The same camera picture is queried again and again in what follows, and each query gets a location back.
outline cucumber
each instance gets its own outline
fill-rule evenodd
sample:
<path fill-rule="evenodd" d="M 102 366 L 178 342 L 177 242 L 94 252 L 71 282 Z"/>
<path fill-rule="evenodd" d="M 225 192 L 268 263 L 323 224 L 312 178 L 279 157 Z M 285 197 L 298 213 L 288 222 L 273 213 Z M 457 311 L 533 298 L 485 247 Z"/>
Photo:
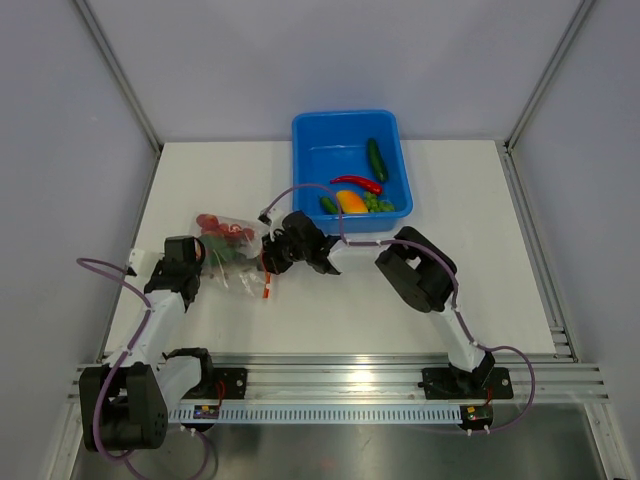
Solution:
<path fill-rule="evenodd" d="M 324 208 L 325 212 L 331 215 L 338 214 L 338 207 L 336 207 L 336 204 L 333 203 L 333 200 L 331 200 L 329 197 L 320 197 L 320 205 L 322 205 L 322 208 Z"/>
<path fill-rule="evenodd" d="M 367 158 L 369 158 L 369 164 L 373 170 L 373 174 L 379 182 L 386 182 L 389 180 L 389 172 L 387 166 L 384 164 L 380 149 L 378 148 L 378 142 L 373 138 L 367 140 Z"/>

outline white tabletop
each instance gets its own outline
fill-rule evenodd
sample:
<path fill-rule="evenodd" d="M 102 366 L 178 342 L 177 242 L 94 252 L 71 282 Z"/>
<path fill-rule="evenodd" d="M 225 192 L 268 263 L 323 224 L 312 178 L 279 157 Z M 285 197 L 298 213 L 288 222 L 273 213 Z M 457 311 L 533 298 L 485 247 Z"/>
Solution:
<path fill-rule="evenodd" d="M 403 223 L 457 264 L 463 311 L 476 338 L 490 346 L 555 353 L 495 144 L 405 141 L 402 148 L 415 205 Z M 290 142 L 169 143 L 136 247 L 162 251 L 165 237 L 193 233 L 197 213 L 255 219 L 290 185 Z M 291 199 L 280 208 L 288 211 Z M 137 282 L 142 286 L 144 279 Z M 107 351 L 126 340 L 140 308 L 133 295 L 122 294 Z M 444 353 L 431 322 L 404 304 L 381 274 L 319 275 L 301 263 L 275 277 L 268 300 L 229 294 L 203 281 L 167 350 Z"/>

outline blue plastic tray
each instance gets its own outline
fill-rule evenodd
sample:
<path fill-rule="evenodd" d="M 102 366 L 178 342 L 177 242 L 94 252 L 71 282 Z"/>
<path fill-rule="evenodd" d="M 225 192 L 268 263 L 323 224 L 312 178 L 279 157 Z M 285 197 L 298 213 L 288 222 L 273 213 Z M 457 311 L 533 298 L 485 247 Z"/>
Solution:
<path fill-rule="evenodd" d="M 362 195 L 357 185 L 331 185 L 341 175 L 359 175 L 377 182 L 367 159 L 369 138 L 378 142 L 389 171 L 382 184 L 381 199 L 395 206 L 395 212 L 345 215 L 347 233 L 384 232 L 392 230 L 398 219 L 413 209 L 409 181 L 400 147 L 398 126 L 386 110 L 354 110 L 317 112 L 298 115 L 293 120 L 293 184 L 320 183 L 339 190 L 353 190 Z M 328 194 L 320 189 L 305 188 L 293 193 L 293 210 L 302 210 L 326 234 L 338 232 L 338 216 L 327 215 L 319 198 Z"/>

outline bag of tomatoes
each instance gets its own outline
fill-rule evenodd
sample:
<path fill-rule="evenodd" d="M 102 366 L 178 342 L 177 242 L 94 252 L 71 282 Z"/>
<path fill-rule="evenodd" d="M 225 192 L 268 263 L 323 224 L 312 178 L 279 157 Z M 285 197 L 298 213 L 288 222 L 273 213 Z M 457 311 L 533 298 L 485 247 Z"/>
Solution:
<path fill-rule="evenodd" d="M 225 290 L 264 296 L 266 278 L 262 267 L 262 236 L 267 226 L 219 215 L 196 217 L 195 236 L 205 248 L 202 278 L 211 278 Z"/>

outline toy vegetable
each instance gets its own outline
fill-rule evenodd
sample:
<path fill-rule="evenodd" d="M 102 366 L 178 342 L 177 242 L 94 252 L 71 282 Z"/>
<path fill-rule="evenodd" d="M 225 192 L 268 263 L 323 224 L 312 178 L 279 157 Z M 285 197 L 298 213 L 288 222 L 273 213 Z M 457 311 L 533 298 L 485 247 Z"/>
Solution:
<path fill-rule="evenodd" d="M 367 157 L 375 177 L 381 182 L 386 182 L 389 179 L 389 172 L 378 148 L 378 143 L 373 138 L 367 140 Z"/>
<path fill-rule="evenodd" d="M 367 206 L 364 204 L 364 200 L 360 198 L 355 192 L 351 190 L 340 190 L 336 193 L 338 197 L 338 201 L 340 202 L 340 206 L 342 207 L 342 211 L 344 213 L 368 213 L 369 210 Z"/>
<path fill-rule="evenodd" d="M 328 214 L 338 214 L 338 207 L 336 207 L 336 204 L 333 203 L 333 200 L 331 200 L 329 197 L 320 197 L 320 205 L 322 205 L 322 208 L 324 208 L 324 211 Z"/>
<path fill-rule="evenodd" d="M 371 192 L 375 195 L 382 194 L 382 187 L 378 185 L 373 180 L 369 180 L 368 178 L 359 177 L 357 175 L 343 175 L 338 178 L 334 178 L 329 183 L 353 183 L 354 185 L 358 185 L 359 187 L 364 188 L 368 192 Z"/>
<path fill-rule="evenodd" d="M 395 207 L 389 200 L 380 200 L 373 193 L 364 192 L 364 204 L 369 209 L 369 213 L 393 212 Z"/>

